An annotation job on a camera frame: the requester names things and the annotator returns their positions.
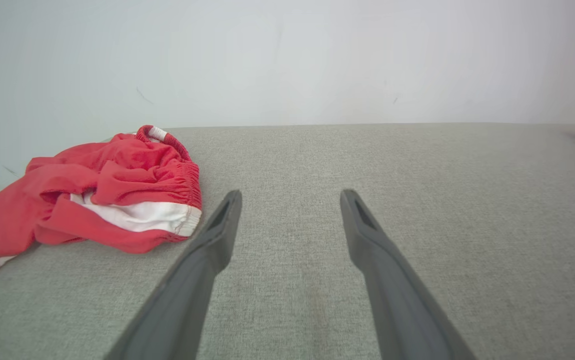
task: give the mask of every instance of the red and white striped fabric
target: red and white striped fabric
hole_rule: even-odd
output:
[[[175,137],[146,125],[32,159],[0,192],[0,267],[35,240],[146,253],[187,239],[200,218],[199,167]]]

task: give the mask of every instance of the wall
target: wall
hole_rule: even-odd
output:
[[[0,188],[139,125],[575,122],[575,0],[0,0]]]

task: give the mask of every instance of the red fabric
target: red fabric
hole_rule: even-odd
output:
[[[32,159],[25,175],[0,192],[0,257],[20,254],[34,240],[55,245],[91,239],[146,253],[187,239],[165,230],[124,230],[70,201],[70,194],[93,189],[97,205],[164,201],[201,209],[199,167],[172,135],[162,143],[150,141],[151,128]]]

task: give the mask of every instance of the gray table surface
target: gray table surface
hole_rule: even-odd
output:
[[[203,210],[240,189],[199,359],[378,359],[356,189],[480,359],[575,359],[575,125],[169,129]],[[187,244],[36,246],[0,269],[0,359],[103,356]]]

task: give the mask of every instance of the textured gray tabletop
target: textured gray tabletop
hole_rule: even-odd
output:
[[[356,189],[480,359],[575,359],[575,125],[171,129],[203,209],[240,189],[199,359],[378,359]],[[0,269],[0,359],[97,359],[185,244],[38,246]]]

